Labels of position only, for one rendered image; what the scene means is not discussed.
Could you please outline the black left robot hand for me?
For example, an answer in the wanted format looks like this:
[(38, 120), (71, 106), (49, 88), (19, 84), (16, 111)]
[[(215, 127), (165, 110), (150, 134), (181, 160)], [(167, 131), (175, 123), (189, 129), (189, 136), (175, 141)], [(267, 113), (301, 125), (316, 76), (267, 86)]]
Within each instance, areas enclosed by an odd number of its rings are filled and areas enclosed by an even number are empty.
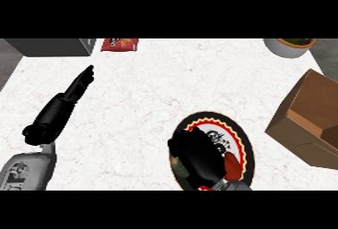
[(25, 143), (38, 146), (50, 144), (66, 126), (74, 107), (90, 83), (94, 81), (94, 67), (90, 65), (63, 93), (57, 93), (47, 102), (31, 125), (22, 130)]

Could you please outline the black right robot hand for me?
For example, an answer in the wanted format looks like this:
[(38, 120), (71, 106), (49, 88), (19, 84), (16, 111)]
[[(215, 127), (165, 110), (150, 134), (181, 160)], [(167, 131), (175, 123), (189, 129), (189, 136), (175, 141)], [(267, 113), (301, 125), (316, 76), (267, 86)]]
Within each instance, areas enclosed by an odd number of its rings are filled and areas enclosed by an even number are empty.
[(187, 170), (186, 180), (192, 188), (212, 188), (226, 174), (224, 159), (203, 131), (195, 127), (190, 131), (174, 132), (168, 151)]

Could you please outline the green squash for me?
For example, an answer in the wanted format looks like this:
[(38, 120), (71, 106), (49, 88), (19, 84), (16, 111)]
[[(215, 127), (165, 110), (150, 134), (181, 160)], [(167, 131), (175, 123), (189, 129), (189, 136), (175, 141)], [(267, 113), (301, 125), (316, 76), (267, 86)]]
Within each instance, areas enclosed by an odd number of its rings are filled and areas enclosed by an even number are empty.
[(183, 163), (177, 157), (174, 157), (170, 161), (171, 170), (175, 175), (178, 182), (186, 182), (186, 178), (189, 177), (189, 172), (183, 166)]

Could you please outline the black rimmed patterned plate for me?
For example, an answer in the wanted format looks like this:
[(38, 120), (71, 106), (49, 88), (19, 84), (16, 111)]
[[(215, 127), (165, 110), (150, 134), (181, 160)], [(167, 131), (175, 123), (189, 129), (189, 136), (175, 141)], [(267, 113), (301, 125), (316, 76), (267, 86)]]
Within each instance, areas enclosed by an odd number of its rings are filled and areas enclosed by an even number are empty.
[[(242, 181), (251, 188), (255, 159), (251, 142), (242, 127), (226, 115), (215, 112), (190, 114), (181, 120), (174, 132), (190, 131), (195, 127), (206, 134), (223, 156), (226, 174), (221, 180)], [(205, 186), (195, 190), (187, 180), (186, 182), (177, 180), (177, 183), (184, 191), (212, 191)]]

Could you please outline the brown cardboard box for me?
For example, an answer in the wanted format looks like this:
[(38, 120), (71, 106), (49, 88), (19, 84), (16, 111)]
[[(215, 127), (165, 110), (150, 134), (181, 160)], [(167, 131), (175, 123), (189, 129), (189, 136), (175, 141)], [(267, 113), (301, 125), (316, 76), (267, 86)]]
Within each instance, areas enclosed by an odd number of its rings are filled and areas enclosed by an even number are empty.
[(308, 165), (338, 170), (338, 82), (313, 69), (280, 103), (265, 134)]

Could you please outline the dark grey appliance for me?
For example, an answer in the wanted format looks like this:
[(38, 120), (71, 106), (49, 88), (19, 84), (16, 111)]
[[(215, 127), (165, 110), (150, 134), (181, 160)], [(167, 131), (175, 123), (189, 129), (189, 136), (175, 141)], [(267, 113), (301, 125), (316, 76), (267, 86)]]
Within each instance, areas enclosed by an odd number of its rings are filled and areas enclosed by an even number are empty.
[(7, 38), (6, 42), (28, 57), (90, 56), (94, 38)]

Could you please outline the red snack bag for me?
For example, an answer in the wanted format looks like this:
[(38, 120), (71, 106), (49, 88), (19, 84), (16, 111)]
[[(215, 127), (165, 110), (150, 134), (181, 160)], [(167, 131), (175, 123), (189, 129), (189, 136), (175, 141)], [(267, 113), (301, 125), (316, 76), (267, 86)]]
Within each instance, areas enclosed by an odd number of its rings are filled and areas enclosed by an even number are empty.
[(100, 50), (110, 52), (136, 51), (137, 44), (137, 38), (106, 38)]

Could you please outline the grey plant pot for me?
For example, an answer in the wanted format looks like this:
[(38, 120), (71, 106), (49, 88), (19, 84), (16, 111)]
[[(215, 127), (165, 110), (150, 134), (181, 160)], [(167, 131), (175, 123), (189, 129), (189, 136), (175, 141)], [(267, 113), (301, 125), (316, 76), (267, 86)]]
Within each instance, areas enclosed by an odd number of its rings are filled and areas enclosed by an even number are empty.
[(263, 41), (268, 51), (274, 55), (283, 58), (296, 58), (314, 46), (317, 40), (314, 38), (310, 39), (310, 43), (305, 45), (289, 43), (282, 38), (264, 38)]

